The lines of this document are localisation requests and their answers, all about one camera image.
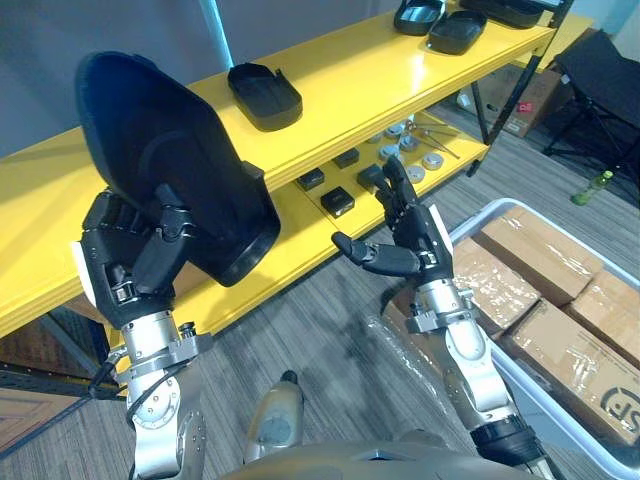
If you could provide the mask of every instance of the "small black box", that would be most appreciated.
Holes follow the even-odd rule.
[[[335,157],[333,162],[340,168],[347,168],[349,165],[356,163],[358,158],[360,158],[360,152],[354,147]]]
[[[320,197],[320,203],[334,218],[338,218],[351,210],[356,201],[342,187],[336,187]]]
[[[304,191],[308,191],[324,182],[324,173],[322,173],[322,170],[319,168],[314,168],[304,175],[299,176],[297,182]]]
[[[369,165],[364,170],[360,170],[358,172],[357,181],[362,188],[371,193],[375,193],[375,179],[379,176],[384,178],[384,173],[382,173],[382,169],[374,163],[373,165]]]

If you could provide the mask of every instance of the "wall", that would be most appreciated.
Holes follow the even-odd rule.
[[[400,0],[218,0],[234,63],[395,9]]]
[[[637,7],[638,0],[574,0],[571,12],[594,19],[594,28],[615,35]]]
[[[73,78],[97,50],[188,83],[226,70],[198,0],[1,0],[0,157],[77,125]]]

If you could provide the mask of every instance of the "chair leg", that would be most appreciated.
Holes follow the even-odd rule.
[[[613,138],[613,135],[611,134],[611,132],[607,128],[606,124],[602,120],[602,117],[600,115],[598,115],[598,112],[594,111],[593,112],[593,117],[594,117],[595,121],[598,122],[598,125],[600,125],[600,128],[604,131],[605,135],[609,139],[609,143],[611,143],[611,145],[613,145],[613,148],[616,149],[616,152],[617,152],[618,156],[619,157],[624,156],[624,152],[622,151],[622,149],[618,145],[618,142],[616,142],[616,139]]]
[[[553,155],[553,146],[558,142],[558,140],[560,140],[562,137],[564,137],[567,133],[569,133],[569,131],[571,129],[573,129],[573,127],[575,127],[577,125],[577,123],[582,120],[582,118],[588,113],[589,109],[582,107],[580,109],[580,111],[576,114],[575,117],[573,117],[571,119],[571,121],[569,123],[567,123],[564,128],[562,130],[560,130],[560,132],[558,132],[554,137],[553,140],[551,140],[551,143],[549,143],[549,145],[547,145],[545,147],[544,150],[542,150],[542,153],[544,153],[547,156],[551,156]]]

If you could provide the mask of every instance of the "wooden panel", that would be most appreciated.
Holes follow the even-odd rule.
[[[0,452],[77,400],[75,397],[0,388]]]

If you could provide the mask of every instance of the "black tray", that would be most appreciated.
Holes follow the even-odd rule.
[[[423,37],[443,13],[444,2],[440,0],[402,0],[393,17],[393,25],[405,35]]]
[[[302,96],[280,70],[243,63],[227,75],[238,107],[258,129],[272,132],[288,127],[302,115]]]
[[[533,27],[544,12],[527,0],[461,0],[460,6],[515,28]]]
[[[429,47],[452,55],[467,51],[484,31],[487,17],[480,12],[460,10],[440,20],[429,34]]]

